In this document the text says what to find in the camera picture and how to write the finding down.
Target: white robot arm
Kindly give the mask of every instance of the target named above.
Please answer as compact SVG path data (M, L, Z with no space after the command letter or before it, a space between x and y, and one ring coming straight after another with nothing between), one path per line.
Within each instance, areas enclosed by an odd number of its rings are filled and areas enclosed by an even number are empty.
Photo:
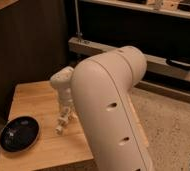
M146 59L126 46L83 60L71 78L74 106L100 171L153 171L129 90L146 71Z

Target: black plate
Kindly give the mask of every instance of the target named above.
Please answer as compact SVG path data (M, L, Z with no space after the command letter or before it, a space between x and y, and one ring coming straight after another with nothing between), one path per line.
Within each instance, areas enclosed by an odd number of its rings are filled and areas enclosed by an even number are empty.
M0 136L1 147L8 152L18 152L29 147L36 140L39 125L29 116L18 117L10 121Z

